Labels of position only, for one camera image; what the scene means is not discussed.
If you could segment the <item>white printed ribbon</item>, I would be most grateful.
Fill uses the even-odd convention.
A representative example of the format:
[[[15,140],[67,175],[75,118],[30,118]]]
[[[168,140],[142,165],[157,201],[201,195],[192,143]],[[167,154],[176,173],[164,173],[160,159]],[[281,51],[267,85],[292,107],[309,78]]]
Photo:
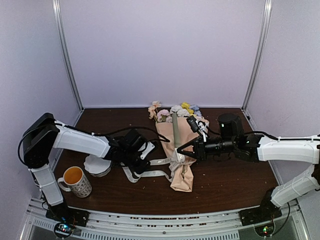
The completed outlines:
[[[170,183],[173,181],[175,172],[178,167],[182,166],[185,160],[178,160],[178,156],[172,156],[162,159],[154,159],[150,161],[151,166],[162,166],[169,165],[170,174],[167,174],[163,170],[147,170],[146,172],[139,174],[138,176],[132,175],[129,168],[122,166],[123,172],[125,173],[127,179],[131,183],[137,183],[141,178],[152,178],[152,177],[165,177]]]

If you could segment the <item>pink and green wrapping paper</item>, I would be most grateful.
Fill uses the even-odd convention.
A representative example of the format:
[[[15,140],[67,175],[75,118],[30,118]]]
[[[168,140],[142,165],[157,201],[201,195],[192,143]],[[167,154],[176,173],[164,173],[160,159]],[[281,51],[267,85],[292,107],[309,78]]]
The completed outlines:
[[[170,160],[170,187],[178,192],[189,193],[193,190],[194,182],[191,165],[196,162],[196,159],[179,153],[178,148],[199,135],[192,131],[186,117],[178,117],[176,113],[170,117],[170,122],[155,124],[157,132],[169,140],[169,142],[163,142],[162,147]]]

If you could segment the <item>blue flower stem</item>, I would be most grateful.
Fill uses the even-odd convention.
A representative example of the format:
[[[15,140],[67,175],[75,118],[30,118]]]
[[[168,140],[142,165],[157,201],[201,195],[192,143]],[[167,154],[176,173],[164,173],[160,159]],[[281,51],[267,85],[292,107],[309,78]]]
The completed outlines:
[[[192,104],[190,105],[189,109],[190,109],[190,113],[193,114],[194,116],[197,116],[200,118],[202,117],[202,113],[198,105]]]

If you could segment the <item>yellow flower stem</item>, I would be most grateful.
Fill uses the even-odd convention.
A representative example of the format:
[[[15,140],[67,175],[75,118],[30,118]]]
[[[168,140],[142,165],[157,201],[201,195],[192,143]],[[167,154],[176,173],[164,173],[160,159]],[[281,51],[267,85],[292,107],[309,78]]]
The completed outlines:
[[[195,115],[195,111],[191,108],[191,105],[187,102],[183,102],[181,104],[181,113],[180,116],[181,117],[189,117],[189,116],[194,116]]]

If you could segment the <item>peach blossom stem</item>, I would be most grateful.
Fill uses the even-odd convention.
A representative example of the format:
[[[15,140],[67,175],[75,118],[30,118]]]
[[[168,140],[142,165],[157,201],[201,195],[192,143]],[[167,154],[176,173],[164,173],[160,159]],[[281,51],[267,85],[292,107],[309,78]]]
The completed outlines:
[[[152,102],[151,106],[148,108],[149,119],[154,119],[156,122],[158,121],[158,108],[161,106],[162,104],[158,100]]]

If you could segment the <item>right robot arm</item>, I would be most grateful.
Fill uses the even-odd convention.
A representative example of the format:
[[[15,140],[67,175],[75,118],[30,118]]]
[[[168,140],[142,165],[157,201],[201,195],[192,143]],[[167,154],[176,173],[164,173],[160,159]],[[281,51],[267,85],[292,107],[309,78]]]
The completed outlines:
[[[245,132],[241,118],[232,113],[218,116],[219,133],[209,137],[205,125],[194,116],[187,118],[191,130],[198,137],[181,145],[177,152],[196,159],[234,154],[246,162],[297,161],[310,167],[289,182],[266,192],[256,210],[259,220],[268,220],[280,207],[312,190],[320,189],[320,137],[275,137],[263,131]]]

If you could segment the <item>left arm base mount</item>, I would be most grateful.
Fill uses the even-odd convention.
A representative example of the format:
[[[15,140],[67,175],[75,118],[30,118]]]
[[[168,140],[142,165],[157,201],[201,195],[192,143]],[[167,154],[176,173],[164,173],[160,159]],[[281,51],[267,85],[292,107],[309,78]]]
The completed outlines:
[[[53,233],[60,239],[69,238],[72,234],[79,232],[78,227],[86,227],[90,213],[86,210],[70,209],[69,217],[58,217],[49,208],[46,210],[45,216],[48,219],[57,221],[53,227]]]

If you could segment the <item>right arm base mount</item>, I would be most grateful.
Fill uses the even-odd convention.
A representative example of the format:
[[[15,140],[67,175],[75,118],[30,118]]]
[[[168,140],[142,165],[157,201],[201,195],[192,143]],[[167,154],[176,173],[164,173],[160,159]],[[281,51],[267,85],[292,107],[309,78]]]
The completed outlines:
[[[267,209],[261,206],[248,208],[239,212],[242,226],[253,225],[255,233],[260,237],[270,237],[275,232],[276,218],[282,216],[281,210]]]

